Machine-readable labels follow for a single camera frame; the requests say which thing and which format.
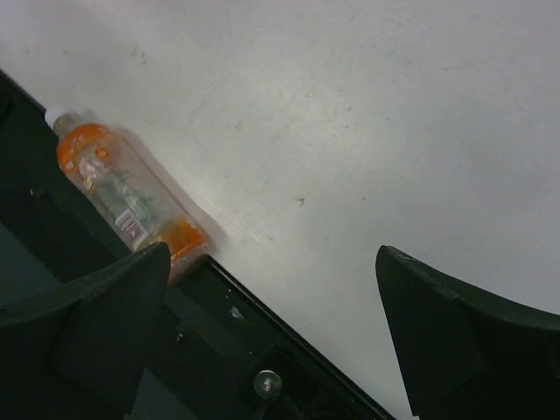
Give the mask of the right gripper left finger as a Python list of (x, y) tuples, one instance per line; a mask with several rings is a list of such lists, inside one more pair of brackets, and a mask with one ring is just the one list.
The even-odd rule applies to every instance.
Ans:
[(3, 419), (122, 419), (133, 410), (171, 267), (160, 242), (1, 308)]

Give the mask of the orange label plastic bottle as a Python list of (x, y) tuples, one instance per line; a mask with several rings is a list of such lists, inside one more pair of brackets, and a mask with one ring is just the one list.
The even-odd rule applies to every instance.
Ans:
[(207, 255), (202, 228), (126, 136), (69, 108), (48, 107), (44, 118), (59, 168), (130, 251), (165, 243), (171, 284)]

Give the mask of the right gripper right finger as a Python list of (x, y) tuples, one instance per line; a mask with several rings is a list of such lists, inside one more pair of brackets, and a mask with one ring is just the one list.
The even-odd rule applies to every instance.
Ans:
[(382, 246), (375, 272), (412, 414), (557, 419), (559, 317)]

